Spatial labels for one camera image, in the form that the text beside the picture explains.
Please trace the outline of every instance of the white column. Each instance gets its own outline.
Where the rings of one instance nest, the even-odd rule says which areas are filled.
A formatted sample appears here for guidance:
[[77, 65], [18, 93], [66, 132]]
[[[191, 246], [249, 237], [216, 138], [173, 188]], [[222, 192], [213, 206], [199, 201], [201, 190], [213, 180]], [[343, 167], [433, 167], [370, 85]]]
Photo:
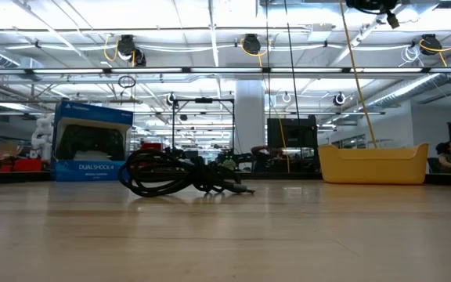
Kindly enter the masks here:
[[265, 144], [264, 87], [262, 81], [237, 81], [235, 97], [238, 153], [250, 153], [254, 146]]

